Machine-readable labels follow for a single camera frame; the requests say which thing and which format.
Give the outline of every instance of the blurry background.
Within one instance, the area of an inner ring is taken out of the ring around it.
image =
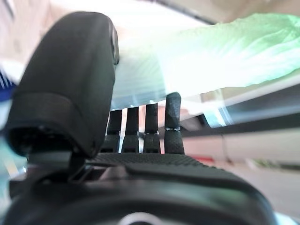
[[[300,16],[299,0],[0,0],[0,65],[6,73],[22,75],[37,44],[48,29],[72,11],[96,11],[109,16],[119,41],[164,32],[226,23],[252,13],[276,12]],[[274,209],[300,221],[300,128],[243,134],[203,135],[205,126],[300,113],[300,72],[246,88],[224,88],[182,100],[181,125],[186,154],[223,167],[262,191]],[[9,101],[0,103],[0,124]],[[164,124],[164,102],[159,124]],[[145,108],[140,107],[140,131]],[[24,159],[12,156],[0,139],[0,185],[23,171]],[[3,196],[4,206],[8,200]]]

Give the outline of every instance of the black plastic part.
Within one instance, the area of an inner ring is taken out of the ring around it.
[[[184,154],[181,132],[176,130],[165,131],[165,153]]]
[[[139,107],[127,109],[125,135],[137,135],[139,131]]]
[[[157,134],[145,135],[143,153],[161,153]]]
[[[158,132],[158,104],[146,105],[145,134]]]
[[[119,135],[106,135],[104,143],[101,146],[101,153],[118,153],[120,146]]]
[[[139,137],[137,135],[125,135],[121,153],[138,153]]]
[[[122,125],[122,110],[111,111],[107,126],[108,135],[120,135]]]
[[[112,21],[93,12],[71,13],[47,32],[14,94],[6,125],[17,154],[26,156],[42,144],[28,136],[35,129],[49,138],[59,133],[85,157],[96,155],[110,111],[117,41]],[[31,146],[24,148],[27,139]]]
[[[167,95],[165,99],[165,128],[180,129],[181,97],[177,92]]]
[[[101,168],[93,181],[40,179],[14,199],[4,225],[116,224],[141,211],[190,225],[277,224],[269,202],[254,187],[188,156],[99,154],[91,164]]]

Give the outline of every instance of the robotic hand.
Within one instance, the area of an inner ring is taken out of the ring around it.
[[[277,224],[250,184],[184,155],[178,93],[166,98],[165,153],[157,105],[147,106],[143,153],[137,108],[128,110],[118,153],[122,112],[110,112],[118,61],[105,15],[72,13],[46,34],[6,124],[6,140],[27,157],[28,171],[9,183],[4,225]]]

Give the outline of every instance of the textured black surface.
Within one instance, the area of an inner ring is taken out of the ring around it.
[[[165,131],[165,153],[184,154],[181,132],[176,130]]]
[[[160,153],[160,143],[157,134],[145,135],[143,153]]]
[[[156,134],[158,131],[158,104],[146,106],[145,133]]]
[[[156,165],[190,165],[204,166],[197,160],[186,155],[176,154],[110,154],[99,153],[95,159],[89,160],[90,163],[106,164],[106,165],[126,165],[126,164],[156,164]]]
[[[122,125],[122,110],[116,110],[109,113],[109,122],[107,126],[108,135],[119,135]]]
[[[126,135],[137,135],[139,131],[139,107],[127,109]]]
[[[139,137],[137,135],[125,135],[122,144],[122,153],[139,152]]]
[[[179,129],[181,97],[177,92],[167,95],[165,102],[165,128]]]

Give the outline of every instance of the blue object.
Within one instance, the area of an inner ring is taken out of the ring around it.
[[[0,102],[7,101],[11,98],[16,85],[9,80],[5,72],[0,69]]]

